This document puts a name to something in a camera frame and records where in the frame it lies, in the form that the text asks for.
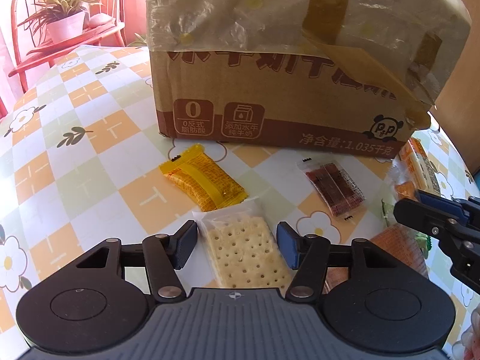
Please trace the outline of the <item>green pastry packet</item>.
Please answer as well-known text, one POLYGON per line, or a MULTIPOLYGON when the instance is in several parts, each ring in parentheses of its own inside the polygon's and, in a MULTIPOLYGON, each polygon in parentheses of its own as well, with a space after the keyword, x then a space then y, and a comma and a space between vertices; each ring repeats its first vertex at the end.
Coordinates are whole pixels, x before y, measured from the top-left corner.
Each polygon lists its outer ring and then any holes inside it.
POLYGON ((390 227, 393 225, 400 225, 402 229, 407 229, 409 235, 414 238, 414 241, 419 246, 420 250, 424 254, 428 254, 432 249, 432 241, 429 235, 426 235, 419 230, 416 230, 411 224, 409 219, 396 217, 394 215, 394 204, 389 203, 382 199, 382 216, 385 224, 390 227))

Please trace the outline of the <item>wooden headboard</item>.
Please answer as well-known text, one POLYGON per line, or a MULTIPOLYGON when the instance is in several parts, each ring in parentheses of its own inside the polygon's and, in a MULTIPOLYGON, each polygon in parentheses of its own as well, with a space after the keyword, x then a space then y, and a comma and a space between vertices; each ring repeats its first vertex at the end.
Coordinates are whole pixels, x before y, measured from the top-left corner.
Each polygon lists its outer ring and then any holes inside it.
POLYGON ((479 172, 479 0, 462 0, 471 19, 469 38, 437 99, 433 116, 472 174, 479 172))

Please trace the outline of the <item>brown cardboard box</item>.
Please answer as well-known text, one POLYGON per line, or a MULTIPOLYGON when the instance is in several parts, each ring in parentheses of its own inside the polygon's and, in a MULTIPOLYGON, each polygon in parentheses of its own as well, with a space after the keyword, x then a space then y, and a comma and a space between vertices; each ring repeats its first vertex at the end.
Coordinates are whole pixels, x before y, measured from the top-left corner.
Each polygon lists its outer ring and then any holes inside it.
POLYGON ((470 35, 461 0, 146 0, 159 130, 394 158, 470 35))

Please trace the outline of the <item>checkered floral tablecloth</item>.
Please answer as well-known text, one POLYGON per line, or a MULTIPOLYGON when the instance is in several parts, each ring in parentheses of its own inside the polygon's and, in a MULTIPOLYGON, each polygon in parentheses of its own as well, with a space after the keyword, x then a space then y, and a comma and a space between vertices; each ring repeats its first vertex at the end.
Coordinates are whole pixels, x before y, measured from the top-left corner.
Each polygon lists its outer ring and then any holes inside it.
MULTIPOLYGON (((108 236, 137 243, 171 233, 194 204, 161 175, 189 146, 160 135, 145 47, 83 46, 58 62, 1 121, 1 357, 27 349, 16 308, 32 286, 108 236)), ((364 194, 351 219, 332 217, 297 167, 298 150, 205 143, 207 154, 252 197, 269 224, 334 241, 371 237, 393 202, 391 161, 335 154, 364 194)))

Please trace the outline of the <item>cracker clear packet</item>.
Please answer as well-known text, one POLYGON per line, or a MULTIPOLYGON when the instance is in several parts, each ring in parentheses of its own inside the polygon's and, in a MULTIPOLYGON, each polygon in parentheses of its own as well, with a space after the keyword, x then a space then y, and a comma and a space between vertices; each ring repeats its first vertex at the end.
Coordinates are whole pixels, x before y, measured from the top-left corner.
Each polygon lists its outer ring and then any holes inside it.
POLYGON ((257 197, 193 217, 220 288, 286 293, 293 275, 257 197))

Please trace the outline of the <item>printed room backdrop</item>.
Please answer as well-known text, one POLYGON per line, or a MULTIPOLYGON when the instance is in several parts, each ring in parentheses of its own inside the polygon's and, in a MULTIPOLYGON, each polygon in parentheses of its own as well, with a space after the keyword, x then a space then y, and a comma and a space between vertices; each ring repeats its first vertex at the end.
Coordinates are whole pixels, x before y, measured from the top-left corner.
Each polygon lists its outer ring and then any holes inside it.
POLYGON ((1 0, 1 104, 12 108, 78 46, 125 47, 145 37, 145 0, 1 0))

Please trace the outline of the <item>small yellow candy packet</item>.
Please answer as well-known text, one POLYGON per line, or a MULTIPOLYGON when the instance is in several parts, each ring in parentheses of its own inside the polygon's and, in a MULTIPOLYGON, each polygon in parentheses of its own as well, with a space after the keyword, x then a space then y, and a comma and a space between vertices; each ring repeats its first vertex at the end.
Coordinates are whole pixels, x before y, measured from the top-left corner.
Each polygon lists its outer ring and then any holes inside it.
POLYGON ((242 203, 247 191, 195 144, 160 165, 161 173, 202 212, 242 203))

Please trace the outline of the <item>orange wafer packet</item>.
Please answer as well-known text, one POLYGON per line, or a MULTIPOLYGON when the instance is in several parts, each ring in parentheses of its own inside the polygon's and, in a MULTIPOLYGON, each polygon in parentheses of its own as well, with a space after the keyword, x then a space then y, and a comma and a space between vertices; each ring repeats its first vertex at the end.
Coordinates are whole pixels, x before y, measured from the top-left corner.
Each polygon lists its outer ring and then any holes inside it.
MULTIPOLYGON (((399 223, 394 224, 371 239, 376 246, 382 248, 394 258, 414 269, 421 275, 428 277, 424 254, 416 240, 416 233, 399 223)), ((347 267, 331 267, 327 271, 323 293, 348 279, 347 267)))

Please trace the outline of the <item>dried meat clear packet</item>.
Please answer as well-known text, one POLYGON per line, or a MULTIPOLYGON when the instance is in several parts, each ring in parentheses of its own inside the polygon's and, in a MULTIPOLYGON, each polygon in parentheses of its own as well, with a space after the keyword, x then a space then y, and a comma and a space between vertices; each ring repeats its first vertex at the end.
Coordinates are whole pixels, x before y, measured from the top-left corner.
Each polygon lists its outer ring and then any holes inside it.
POLYGON ((337 162, 303 158, 297 167, 308 178, 333 217, 347 217, 364 204, 364 194, 337 162))

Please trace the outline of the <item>orange beige snack bar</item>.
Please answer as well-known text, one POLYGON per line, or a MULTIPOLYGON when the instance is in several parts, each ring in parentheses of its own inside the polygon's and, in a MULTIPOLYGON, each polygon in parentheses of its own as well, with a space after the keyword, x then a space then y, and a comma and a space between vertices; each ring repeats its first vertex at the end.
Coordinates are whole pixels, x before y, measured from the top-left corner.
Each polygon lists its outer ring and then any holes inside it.
POLYGON ((395 156, 389 176, 398 200, 402 198, 417 200, 417 191, 441 196, 434 167, 428 159, 421 141, 415 137, 409 138, 395 156))

